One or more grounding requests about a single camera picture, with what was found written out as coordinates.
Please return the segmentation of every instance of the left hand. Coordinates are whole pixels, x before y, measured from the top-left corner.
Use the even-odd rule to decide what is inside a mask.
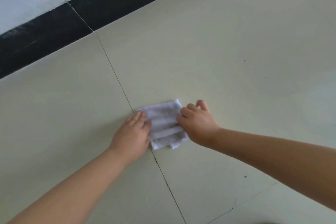
[[[108,149],[120,155],[125,165],[139,159],[148,148],[148,133],[152,123],[150,120],[145,122],[145,119],[146,113],[137,111],[121,125],[113,136]]]

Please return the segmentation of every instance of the white cloth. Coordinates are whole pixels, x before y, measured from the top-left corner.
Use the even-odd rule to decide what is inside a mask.
[[[145,106],[139,109],[146,112],[146,120],[152,121],[149,136],[153,150],[167,145],[175,149],[188,140],[187,133],[176,121],[176,116],[180,114],[181,108],[182,105],[176,99],[168,103]]]

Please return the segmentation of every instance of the cloth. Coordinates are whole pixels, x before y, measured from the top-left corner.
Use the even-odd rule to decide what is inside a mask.
[[[187,133],[176,121],[176,116],[180,114],[181,108],[182,105],[176,99],[168,103],[145,106],[139,109],[146,112],[146,120],[152,121],[149,136],[153,150],[167,145],[175,149],[189,139]]]

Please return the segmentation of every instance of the right hand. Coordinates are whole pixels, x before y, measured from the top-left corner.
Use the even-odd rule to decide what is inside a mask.
[[[187,132],[191,141],[208,148],[211,147],[221,128],[203,100],[198,100],[196,105],[188,104],[187,107],[183,107],[181,115],[178,115],[176,120]]]

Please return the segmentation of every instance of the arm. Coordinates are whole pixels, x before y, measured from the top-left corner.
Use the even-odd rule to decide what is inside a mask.
[[[55,186],[8,224],[84,223],[109,185],[146,151],[151,122],[137,111],[115,133],[110,147]]]
[[[195,143],[241,160],[336,210],[336,149],[221,128],[206,103],[181,109],[177,121]]]

